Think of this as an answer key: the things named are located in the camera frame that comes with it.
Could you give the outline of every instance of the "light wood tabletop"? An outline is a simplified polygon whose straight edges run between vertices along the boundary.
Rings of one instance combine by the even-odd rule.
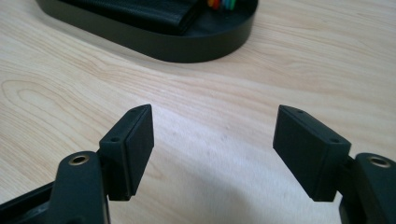
[[[207,63],[165,63],[0,1],[0,203],[98,149],[130,108],[151,104],[155,147],[112,223],[340,223],[272,148],[279,105],[396,160],[396,4],[260,1],[247,43]]]

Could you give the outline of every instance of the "black mechanical part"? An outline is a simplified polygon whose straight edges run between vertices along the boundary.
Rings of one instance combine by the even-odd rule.
[[[128,111],[100,146],[97,153],[83,151],[63,159],[54,182],[1,204],[0,223],[109,223],[107,194],[111,200],[128,201],[149,161],[154,146],[151,106]]]
[[[276,153],[315,202],[332,202],[336,171],[351,144],[306,112],[281,105],[274,137]]]
[[[99,157],[83,151],[64,158],[50,196],[46,223],[109,223]]]
[[[355,160],[351,144],[303,110],[280,105],[274,149],[316,202],[332,202],[338,190],[344,224],[396,223],[396,164],[371,153]]]
[[[99,146],[109,200],[129,201],[136,194],[154,147],[151,107],[142,105],[128,111]]]

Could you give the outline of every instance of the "green wire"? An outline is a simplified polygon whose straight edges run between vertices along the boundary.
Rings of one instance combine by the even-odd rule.
[[[231,0],[230,10],[233,10],[235,8],[235,2],[236,0]]]

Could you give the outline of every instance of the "colored wires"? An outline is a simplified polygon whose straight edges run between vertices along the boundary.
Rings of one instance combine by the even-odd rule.
[[[207,0],[207,5],[218,10],[224,8],[226,10],[233,10],[235,8],[236,0]]]

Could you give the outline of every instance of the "black plastic container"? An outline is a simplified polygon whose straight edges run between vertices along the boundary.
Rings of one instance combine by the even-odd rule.
[[[164,35],[111,20],[59,0],[36,0],[50,16],[152,58],[199,63],[225,56],[248,39],[258,0],[239,0],[233,11],[206,7],[183,35]]]

